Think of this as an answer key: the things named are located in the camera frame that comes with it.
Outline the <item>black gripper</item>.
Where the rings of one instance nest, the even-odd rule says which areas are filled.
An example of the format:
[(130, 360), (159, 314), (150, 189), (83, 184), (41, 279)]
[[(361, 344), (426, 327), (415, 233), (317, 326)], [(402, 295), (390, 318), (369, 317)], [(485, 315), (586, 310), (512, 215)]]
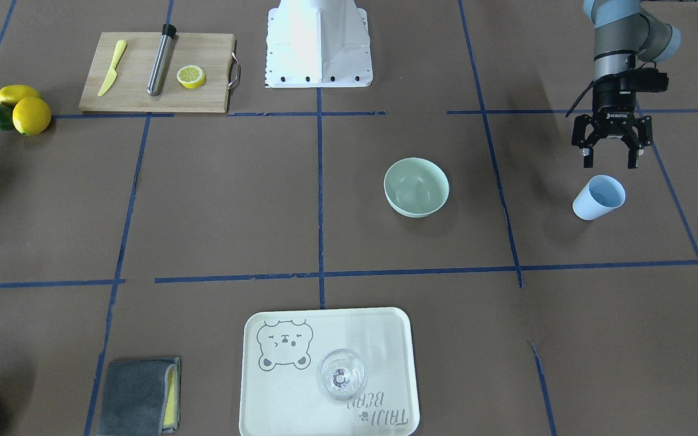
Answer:
[(665, 92), (669, 85), (667, 73), (659, 70), (628, 70), (591, 82), (571, 107), (574, 110), (591, 92), (592, 113), (576, 116), (571, 134), (571, 145), (578, 147), (583, 167), (593, 167), (593, 147), (598, 141), (618, 138), (628, 146), (628, 169), (637, 169), (645, 147), (653, 146), (651, 117), (635, 114), (637, 94)]

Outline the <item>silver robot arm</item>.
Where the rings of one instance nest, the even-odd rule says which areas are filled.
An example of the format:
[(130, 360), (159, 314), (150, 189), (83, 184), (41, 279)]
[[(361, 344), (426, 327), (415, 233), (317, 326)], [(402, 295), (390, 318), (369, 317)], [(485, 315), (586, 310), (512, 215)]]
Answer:
[(628, 168), (635, 169), (645, 147), (656, 143), (651, 116), (636, 116), (637, 94), (668, 90), (670, 78), (657, 65), (677, 53), (682, 34), (640, 1), (585, 1), (583, 11), (594, 27), (594, 75), (566, 115), (587, 93), (592, 103), (590, 114), (574, 119), (571, 145), (584, 168), (592, 168), (598, 141), (618, 139), (628, 147)]

